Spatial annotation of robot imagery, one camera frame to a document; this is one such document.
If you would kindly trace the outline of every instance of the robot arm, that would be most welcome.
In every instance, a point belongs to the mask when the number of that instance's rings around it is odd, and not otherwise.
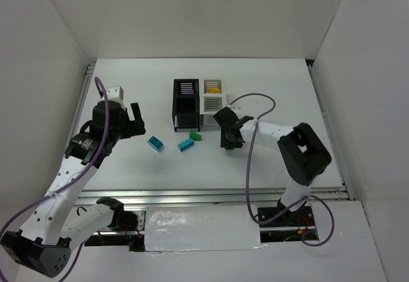
[[[239,119],[234,111],[225,107],[215,114],[214,118],[222,131],[221,147],[241,148],[244,143],[252,140],[257,122],[253,117],[244,116]],[[289,181],[279,200],[278,206],[281,208],[307,196],[314,179],[323,173],[332,161],[328,150],[306,123],[286,127],[258,122],[255,143],[280,151],[293,179]],[[290,211],[296,213],[302,206],[302,203],[295,205]]]
[[[105,127],[104,101],[94,107],[92,120],[86,122],[79,134],[71,138],[65,150],[65,158],[47,192],[52,198],[39,204],[19,231],[7,231],[1,239],[1,245],[17,263],[50,278],[57,276],[64,269],[71,251],[95,231],[105,226],[112,230],[122,230],[128,220],[133,221],[136,218],[134,213],[124,211],[121,202],[112,198],[101,198],[86,213],[65,223],[78,195],[98,171],[104,159],[111,154],[115,144],[120,139],[145,134],[138,103],[131,104],[135,120],[130,121],[123,104],[122,88],[108,88],[107,96],[108,135],[95,163],[80,180],[64,191],[55,193],[88,167],[100,146]]]

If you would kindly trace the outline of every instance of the orange object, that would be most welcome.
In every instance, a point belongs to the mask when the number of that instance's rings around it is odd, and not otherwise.
[[[218,88],[209,88],[209,93],[222,93],[222,91]]]

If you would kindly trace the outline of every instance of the gray wall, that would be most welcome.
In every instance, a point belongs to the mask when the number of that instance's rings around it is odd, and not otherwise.
[[[389,281],[408,272],[409,0],[342,0],[314,64]]]
[[[0,16],[2,226],[54,179],[87,61],[48,0],[0,0]]]
[[[340,0],[50,0],[89,59],[315,58]]]

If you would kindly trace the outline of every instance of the small green object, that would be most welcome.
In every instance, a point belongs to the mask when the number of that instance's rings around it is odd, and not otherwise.
[[[194,141],[202,140],[202,136],[196,132],[190,132],[189,137],[192,138]]]

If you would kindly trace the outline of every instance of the blue cube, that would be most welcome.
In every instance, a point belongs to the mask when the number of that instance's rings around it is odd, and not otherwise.
[[[150,139],[148,140],[148,144],[157,152],[161,151],[161,149],[164,147],[164,144],[155,136],[150,137]]]
[[[190,148],[192,145],[194,145],[194,141],[192,138],[186,139],[184,142],[179,144],[179,150],[181,152],[185,151],[187,148]]]

